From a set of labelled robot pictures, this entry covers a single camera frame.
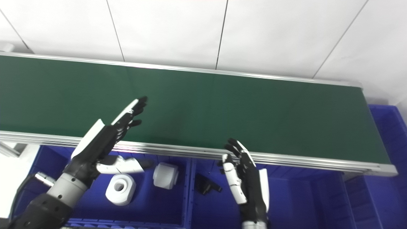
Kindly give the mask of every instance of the metal connector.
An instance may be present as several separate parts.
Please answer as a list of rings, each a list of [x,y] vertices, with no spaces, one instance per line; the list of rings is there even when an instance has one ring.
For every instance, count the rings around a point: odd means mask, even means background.
[[[48,186],[48,187],[54,186],[55,179],[52,178],[52,177],[50,177],[50,176],[48,176],[48,175],[46,175],[46,174],[43,173],[43,172],[37,172],[37,173],[35,174],[35,178],[36,178],[37,180],[41,181],[42,183],[44,183],[44,184],[45,184],[46,186]]]

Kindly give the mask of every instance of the black cable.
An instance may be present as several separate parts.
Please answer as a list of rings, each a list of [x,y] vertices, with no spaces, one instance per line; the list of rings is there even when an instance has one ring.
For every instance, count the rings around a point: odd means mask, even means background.
[[[6,229],[9,224],[9,219],[0,218],[0,229]]]
[[[14,215],[14,205],[16,203],[16,200],[20,196],[21,191],[24,189],[24,187],[27,185],[27,183],[35,177],[35,173],[33,174],[28,174],[27,177],[21,182],[20,186],[17,188],[17,191],[15,192],[15,196],[13,199],[13,202],[11,203],[11,208],[10,208],[10,215],[9,215],[9,222],[13,220],[13,215]]]

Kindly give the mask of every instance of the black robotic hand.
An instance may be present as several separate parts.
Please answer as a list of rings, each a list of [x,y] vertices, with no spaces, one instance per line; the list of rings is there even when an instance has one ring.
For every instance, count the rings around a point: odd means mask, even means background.
[[[228,139],[224,154],[218,165],[223,166],[233,197],[239,204],[242,228],[267,228],[269,210],[269,184],[267,170],[258,170],[250,152],[236,139]]]
[[[110,125],[105,125],[99,119],[75,148],[71,162],[54,185],[47,193],[31,201],[25,211],[11,221],[7,229],[61,228],[68,221],[79,199],[100,175],[98,165],[105,163],[103,168],[110,173],[114,172],[111,167],[125,162],[123,158],[119,158],[118,162],[115,158],[116,163],[109,167],[106,164],[109,161],[107,155],[131,127],[141,124],[141,120],[133,118],[143,112],[146,101],[147,97],[133,100]],[[129,162],[138,166],[138,170],[134,172],[142,171],[143,166],[150,166],[150,163],[140,163],[135,159]]]

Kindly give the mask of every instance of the white plastic part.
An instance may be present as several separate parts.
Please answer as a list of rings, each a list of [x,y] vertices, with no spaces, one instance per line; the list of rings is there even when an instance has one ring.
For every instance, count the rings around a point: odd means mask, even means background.
[[[93,126],[88,130],[85,136],[83,136],[82,140],[72,152],[71,159],[82,152],[86,148],[86,146],[88,146],[89,143],[96,137],[96,135],[98,135],[98,133],[103,129],[104,126],[105,124],[103,123],[103,121],[101,119],[98,119],[95,124],[93,124]]]
[[[227,154],[222,155],[222,161],[224,162],[223,170],[225,171],[226,179],[228,180],[228,184],[230,190],[232,191],[232,195],[236,200],[237,204],[247,203],[247,198],[243,194],[241,187],[242,180],[237,176],[236,168],[234,167],[234,165],[230,162],[225,163],[227,157],[228,157]]]
[[[267,229],[267,223],[245,221],[242,223],[242,229]]]
[[[154,185],[165,189],[172,189],[177,183],[178,174],[178,166],[161,162],[154,170]]]
[[[266,204],[266,212],[269,211],[270,205],[270,192],[269,192],[269,178],[267,176],[267,169],[260,169],[258,171],[260,175],[260,186],[261,186],[261,195],[263,201]]]
[[[136,183],[128,174],[116,174],[110,180],[106,189],[106,198],[117,206],[130,203],[133,197]]]
[[[104,165],[98,163],[96,169],[103,174],[117,174],[117,173],[137,173],[144,172],[140,163],[135,158],[123,159],[118,156],[113,165]]]

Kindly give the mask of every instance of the white spool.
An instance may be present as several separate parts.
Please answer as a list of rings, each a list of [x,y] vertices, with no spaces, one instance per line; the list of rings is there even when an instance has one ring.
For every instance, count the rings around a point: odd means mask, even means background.
[[[161,162],[154,170],[154,185],[165,189],[172,189],[177,183],[178,174],[178,166]]]
[[[117,206],[130,203],[133,197],[136,183],[128,174],[116,174],[110,180],[106,189],[106,198]]]

